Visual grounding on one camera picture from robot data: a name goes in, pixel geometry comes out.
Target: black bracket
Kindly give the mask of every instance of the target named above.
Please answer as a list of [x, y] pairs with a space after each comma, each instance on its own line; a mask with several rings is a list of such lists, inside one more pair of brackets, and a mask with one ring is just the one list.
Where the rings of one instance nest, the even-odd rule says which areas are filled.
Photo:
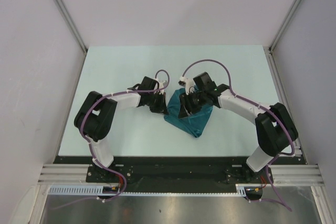
[[[262, 184], [261, 176], [266, 178], [264, 170], [253, 173], [246, 166], [246, 157], [115, 157], [109, 168], [121, 173], [126, 191], [134, 193], [234, 193], [236, 184]], [[91, 164], [86, 182], [119, 183], [119, 178]]]
[[193, 80], [197, 90], [188, 95], [186, 93], [180, 94], [181, 107], [178, 118], [185, 118], [199, 112], [205, 104], [220, 108], [218, 97], [229, 89], [229, 86], [225, 84], [217, 86], [207, 72], [199, 74]]
[[[141, 82], [141, 84], [136, 84], [135, 86], [129, 88], [130, 90], [153, 90], [155, 87], [159, 88], [159, 83], [147, 76], [145, 76]], [[168, 114], [167, 105], [166, 105], [166, 93], [153, 93], [148, 92], [139, 93], [141, 96], [139, 106], [147, 105], [151, 112], [158, 113], [158, 114]]]

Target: teal cloth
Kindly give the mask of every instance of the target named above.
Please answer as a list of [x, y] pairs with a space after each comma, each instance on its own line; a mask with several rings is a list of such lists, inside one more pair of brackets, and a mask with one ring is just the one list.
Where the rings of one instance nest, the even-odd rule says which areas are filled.
[[200, 137], [210, 118], [213, 107], [210, 105], [204, 105], [196, 114], [188, 116], [187, 118], [179, 119], [178, 113], [180, 112], [181, 106], [179, 96], [184, 92], [184, 88], [178, 89], [174, 92], [167, 105], [169, 114], [165, 115], [164, 119], [166, 122], [178, 127], [180, 130], [185, 131], [194, 137]]

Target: purple cable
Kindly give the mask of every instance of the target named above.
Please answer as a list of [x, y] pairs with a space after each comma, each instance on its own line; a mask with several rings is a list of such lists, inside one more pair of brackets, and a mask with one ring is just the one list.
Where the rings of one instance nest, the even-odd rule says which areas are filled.
[[[229, 79], [229, 88], [230, 88], [230, 91], [231, 91], [231, 93], [232, 93], [235, 97], [238, 97], [238, 98], [240, 98], [241, 100], [243, 100], [243, 101], [245, 101], [245, 102], [251, 103], [251, 104], [254, 105], [254, 106], [259, 106], [259, 104], [256, 103], [255, 101], [252, 101], [252, 100], [250, 100], [250, 99], [248, 99], [248, 98], [246, 98], [246, 97], [242, 97], [241, 95], [236, 94], [236, 93], [233, 91], [233, 89], [232, 89], [232, 85], [231, 85], [231, 75], [230, 75], [229, 70], [228, 70], [228, 69], [227, 69], [221, 62], [219, 62], [219, 61], [217, 61], [217, 60], [211, 60], [211, 59], [198, 60], [198, 61], [192, 63], [189, 67], [187, 67], [186, 70], [184, 70], [184, 73], [182, 74], [182, 76], [185, 76], [185, 74], [187, 73], [187, 71], [188, 71], [192, 66], [194, 66], [194, 65], [196, 65], [196, 64], [198, 64], [198, 63], [201, 63], [201, 62], [205, 62], [205, 61], [210, 61], [210, 62], [217, 63], [217, 64], [221, 65], [221, 66], [225, 69], [225, 71], [226, 71], [226, 73], [227, 73], [227, 76], [228, 76], [228, 79]], [[269, 114], [270, 114], [270, 115], [277, 121], [277, 123], [280, 125], [280, 127], [282, 128], [283, 132], [285, 133], [285, 135], [286, 135], [286, 137], [287, 137], [287, 139], [288, 139], [288, 142], [289, 142], [290, 147], [291, 147], [291, 153], [281, 153], [281, 154], [283, 154], [283, 155], [288, 155], [288, 156], [293, 155], [293, 154], [295, 153], [294, 143], [293, 143], [293, 141], [292, 141], [292, 139], [291, 139], [291, 137], [290, 137], [290, 135], [289, 135], [289, 133], [288, 133], [286, 127], [284, 126], [284, 124], [283, 124], [283, 123], [280, 121], [280, 119], [279, 119], [273, 112], [271, 112], [268, 108], [266, 108], [266, 107], [264, 107], [264, 106], [260, 106], [260, 108], [262, 108], [262, 109], [265, 110], [267, 113], [269, 113]]]
[[[229, 89], [230, 89], [230, 92], [235, 96], [235, 97], [238, 97], [240, 98], [241, 100], [245, 101], [245, 102], [248, 102], [254, 106], [259, 106], [258, 103], [256, 103], [255, 101], [252, 101], [248, 98], [245, 98], [245, 97], [242, 97], [241, 95], [238, 95], [236, 94], [233, 89], [232, 89], [232, 84], [231, 84], [231, 75], [230, 75], [230, 72], [229, 70], [227, 69], [227, 67], [225, 67], [221, 62], [217, 61], [217, 60], [211, 60], [211, 59], [204, 59], [204, 60], [198, 60], [194, 63], [192, 63], [189, 67], [186, 68], [186, 70], [184, 70], [182, 76], [184, 77], [185, 74], [187, 73], [187, 71], [194, 65], [198, 64], [198, 63], [201, 63], [201, 62], [206, 62], [206, 61], [209, 61], [209, 62], [214, 62], [214, 63], [217, 63], [219, 65], [221, 65], [226, 73], [227, 73], [227, 76], [228, 76], [228, 79], [229, 79]], [[267, 113], [269, 113], [275, 120], [276, 122], [280, 125], [281, 129], [283, 130], [283, 132], [285, 133], [287, 139], [288, 139], [288, 142], [290, 144], [290, 147], [291, 147], [291, 152], [290, 153], [283, 153], [281, 152], [281, 154], [283, 155], [288, 155], [288, 156], [291, 156], [295, 153], [295, 147], [294, 147], [294, 143], [286, 129], [286, 127], [284, 126], [284, 124], [280, 121], [280, 119], [273, 113], [271, 112], [269, 109], [267, 109], [266, 107], [264, 106], [259, 106], [260, 108], [262, 108], [263, 110], [265, 110]], [[268, 166], [271, 165], [279, 156], [275, 156], [266, 166], [265, 166], [265, 172], [266, 172], [266, 176], [267, 176], [267, 179], [273, 189], [273, 191], [275, 192], [275, 194], [278, 196], [278, 198], [280, 199], [280, 201], [277, 201], [277, 200], [274, 200], [274, 199], [261, 199], [261, 200], [249, 200], [247, 197], [246, 199], [249, 200], [249, 202], [261, 202], [261, 201], [268, 201], [268, 202], [276, 202], [276, 203], [279, 203], [281, 205], [283, 205], [284, 207], [286, 207], [289, 211], [292, 212], [292, 209], [285, 203], [285, 201], [283, 200], [283, 198], [280, 196], [280, 194], [278, 193], [278, 191], [276, 190], [272, 180], [270, 179], [269, 175], [268, 175]]]
[[[165, 73], [167, 74], [168, 81], [167, 81], [166, 86], [164, 86], [163, 88], [160, 88], [160, 89], [154, 89], [154, 90], [130, 90], [130, 91], [121, 91], [121, 92], [118, 92], [118, 93], [113, 94], [113, 96], [115, 97], [116, 95], [127, 94], [127, 93], [151, 93], [151, 92], [158, 92], [158, 91], [161, 91], [161, 90], [166, 89], [166, 88], [168, 87], [168, 85], [169, 85], [169, 82], [170, 82], [170, 76], [169, 76], [168, 72], [167, 72], [166, 70], [164, 70], [164, 69], [159, 70], [159, 71], [155, 74], [155, 76], [157, 76], [157, 74], [158, 74], [159, 72], [165, 72]], [[120, 192], [117, 193], [113, 198], [111, 198], [111, 199], [109, 199], [109, 200], [106, 200], [106, 201], [111, 201], [112, 199], [118, 197], [121, 193], [123, 193], [123, 192], [125, 191], [125, 189], [126, 189], [127, 181], [126, 181], [125, 177], [124, 177], [121, 173], [118, 173], [118, 172], [116, 172], [116, 171], [114, 171], [114, 170], [111, 170], [111, 169], [109, 169], [109, 168], [103, 166], [103, 165], [97, 160], [97, 157], [96, 157], [95, 153], [93, 152], [93, 149], [92, 149], [92, 146], [91, 146], [91, 141], [84, 135], [83, 130], [84, 130], [85, 122], [86, 122], [86, 120], [88, 119], [88, 117], [89, 117], [89, 115], [91, 114], [91, 112], [95, 109], [95, 107], [96, 107], [102, 100], [104, 100], [104, 99], [106, 99], [106, 98], [109, 98], [109, 97], [112, 97], [112, 94], [104, 95], [104, 96], [102, 96], [100, 99], [98, 99], [98, 100], [91, 106], [91, 108], [88, 110], [88, 112], [87, 112], [86, 115], [84, 116], [84, 119], [83, 119], [82, 124], [81, 124], [81, 126], [80, 126], [80, 134], [81, 134], [82, 137], [89, 143], [89, 146], [90, 146], [90, 152], [91, 152], [92, 158], [96, 160], [96, 163], [97, 163], [100, 167], [102, 167], [103, 169], [105, 169], [105, 170], [107, 170], [107, 171], [109, 171], [109, 172], [111, 172], [111, 173], [117, 174], [118, 176], [122, 177], [122, 179], [123, 179], [124, 182], [125, 182], [125, 184], [124, 184], [122, 190], [120, 190]]]
[[[164, 86], [163, 88], [160, 88], [160, 89], [154, 89], [154, 90], [129, 90], [129, 91], [121, 91], [121, 92], [118, 92], [118, 93], [114, 93], [113, 96], [115, 97], [116, 95], [121, 95], [121, 94], [127, 94], [127, 93], [152, 93], [152, 92], [158, 92], [158, 91], [161, 91], [161, 90], [164, 90], [168, 87], [169, 85], [169, 82], [170, 82], [170, 76], [168, 74], [168, 72], [164, 69], [160, 69], [158, 72], [156, 72], [155, 74], [155, 78], [157, 77], [158, 73], [159, 72], [165, 72], [166, 75], [167, 75], [167, 84], [166, 86]], [[126, 178], [121, 174], [121, 173], [118, 173], [117, 171], [115, 170], [111, 170], [107, 167], [105, 167], [96, 157], [95, 153], [93, 152], [93, 149], [92, 149], [92, 146], [91, 146], [91, 141], [84, 135], [84, 125], [85, 125], [85, 122], [86, 120], [88, 119], [89, 115], [91, 114], [91, 112], [95, 109], [95, 107], [104, 99], [106, 98], [109, 98], [109, 97], [112, 97], [112, 94], [107, 94], [107, 95], [104, 95], [102, 96], [100, 99], [98, 99], [92, 106], [91, 108], [88, 110], [88, 112], [86, 113], [86, 115], [84, 116], [84, 119], [82, 121], [82, 124], [80, 126], [80, 134], [81, 136], [89, 143], [89, 148], [90, 148], [90, 153], [92, 155], [92, 158], [96, 160], [96, 163], [102, 167], [103, 169], [111, 172], [111, 173], [114, 173], [118, 176], [120, 176], [123, 181], [124, 181], [124, 186], [122, 187], [122, 189], [116, 194], [114, 195], [112, 198], [109, 198], [109, 199], [105, 199], [104, 202], [109, 202], [109, 201], [112, 201], [114, 200], [115, 198], [117, 198], [118, 196], [120, 196], [126, 189], [126, 186], [127, 186], [127, 181], [126, 181]], [[69, 203], [66, 203], [64, 205], [61, 205], [61, 206], [58, 206], [58, 207], [55, 207], [55, 208], [51, 208], [51, 210], [57, 210], [57, 209], [60, 209], [62, 207], [66, 207], [66, 206], [70, 206], [72, 204], [75, 204], [75, 203], [78, 203], [78, 202], [81, 202], [81, 201], [84, 201], [84, 200], [87, 200], [87, 199], [96, 199], [96, 197], [86, 197], [86, 198], [82, 198], [82, 199], [78, 199], [78, 200], [75, 200], [75, 201], [72, 201], [72, 202], [69, 202]]]

